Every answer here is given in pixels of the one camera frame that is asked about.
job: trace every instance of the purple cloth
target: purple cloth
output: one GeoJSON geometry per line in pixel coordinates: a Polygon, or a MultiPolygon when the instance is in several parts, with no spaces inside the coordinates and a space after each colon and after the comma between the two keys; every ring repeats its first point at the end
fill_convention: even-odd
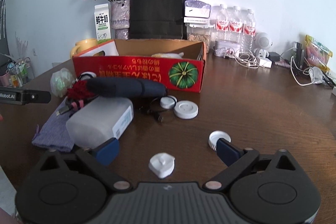
{"type": "Polygon", "coordinates": [[[73,111],[56,116],[56,111],[64,106],[65,100],[50,116],[40,132],[38,132],[39,126],[37,125],[36,134],[31,142],[33,145],[46,149],[56,149],[60,152],[70,152],[72,150],[75,143],[69,136],[66,122],[73,111]]]}

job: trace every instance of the ribbed gray panel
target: ribbed gray panel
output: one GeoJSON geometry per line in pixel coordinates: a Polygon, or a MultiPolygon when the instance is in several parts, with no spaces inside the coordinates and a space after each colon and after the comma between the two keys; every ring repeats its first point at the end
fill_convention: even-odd
{"type": "Polygon", "coordinates": [[[220,194],[203,192],[197,183],[139,183],[114,195],[104,211],[87,224],[248,224],[220,194]]]}

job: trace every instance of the white plastic bottle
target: white plastic bottle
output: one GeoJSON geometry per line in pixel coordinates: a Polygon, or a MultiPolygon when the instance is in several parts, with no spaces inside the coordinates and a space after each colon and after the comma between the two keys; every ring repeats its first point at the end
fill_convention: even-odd
{"type": "Polygon", "coordinates": [[[241,38],[241,51],[250,52],[252,49],[252,43],[255,36],[256,21],[254,18],[254,11],[247,9],[247,16],[244,20],[243,35],[241,38]]]}
{"type": "Polygon", "coordinates": [[[228,40],[229,31],[229,14],[227,13],[227,5],[221,4],[220,11],[216,15],[216,40],[228,40]]]}
{"type": "Polygon", "coordinates": [[[243,30],[242,15],[240,14],[240,7],[233,7],[235,12],[231,15],[230,18],[230,41],[233,43],[239,43],[240,34],[243,30]]]}

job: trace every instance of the blue gripper pad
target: blue gripper pad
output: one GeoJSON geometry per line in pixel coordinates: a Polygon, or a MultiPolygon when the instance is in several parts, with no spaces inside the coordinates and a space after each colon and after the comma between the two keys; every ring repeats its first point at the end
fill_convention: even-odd
{"type": "Polygon", "coordinates": [[[102,165],[109,165],[119,153],[119,141],[111,138],[97,148],[93,149],[92,156],[102,165]]]}
{"type": "Polygon", "coordinates": [[[235,147],[224,138],[220,138],[217,141],[216,147],[217,156],[223,163],[226,164],[227,167],[244,155],[244,151],[242,149],[235,147]]]}

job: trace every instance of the plastic water bottle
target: plastic water bottle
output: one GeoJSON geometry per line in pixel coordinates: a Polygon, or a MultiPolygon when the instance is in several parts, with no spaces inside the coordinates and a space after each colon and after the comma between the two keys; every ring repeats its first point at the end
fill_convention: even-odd
{"type": "Polygon", "coordinates": [[[230,18],[230,41],[233,43],[239,43],[240,34],[243,30],[242,15],[240,14],[240,7],[233,7],[235,12],[231,15],[230,18]]]}
{"type": "Polygon", "coordinates": [[[229,14],[227,13],[227,5],[221,4],[220,11],[216,16],[216,40],[228,40],[229,31],[229,14]]]}
{"type": "Polygon", "coordinates": [[[250,52],[252,49],[252,43],[255,36],[256,22],[254,18],[254,11],[247,9],[247,16],[244,20],[244,30],[241,38],[241,51],[250,52]]]}

